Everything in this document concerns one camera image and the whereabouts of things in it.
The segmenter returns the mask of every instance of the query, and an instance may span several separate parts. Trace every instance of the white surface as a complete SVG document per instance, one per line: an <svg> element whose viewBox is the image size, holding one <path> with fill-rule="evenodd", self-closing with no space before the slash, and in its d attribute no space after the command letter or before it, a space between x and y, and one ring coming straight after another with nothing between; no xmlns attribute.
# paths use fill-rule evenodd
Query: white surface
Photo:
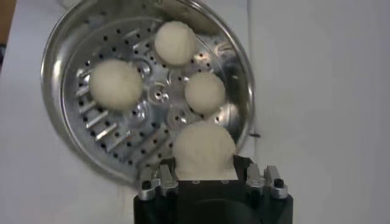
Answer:
<svg viewBox="0 0 390 224"><path fill-rule="evenodd" d="M253 0L260 166L296 223L389 224L390 1Z"/></svg>
<svg viewBox="0 0 390 224"><path fill-rule="evenodd" d="M206 2L248 50L246 1ZM132 223L133 191L96 175L64 145L46 115L41 57L62 13L56 0L16 3L0 74L0 222ZM252 156L253 148L250 139L244 155Z"/></svg>

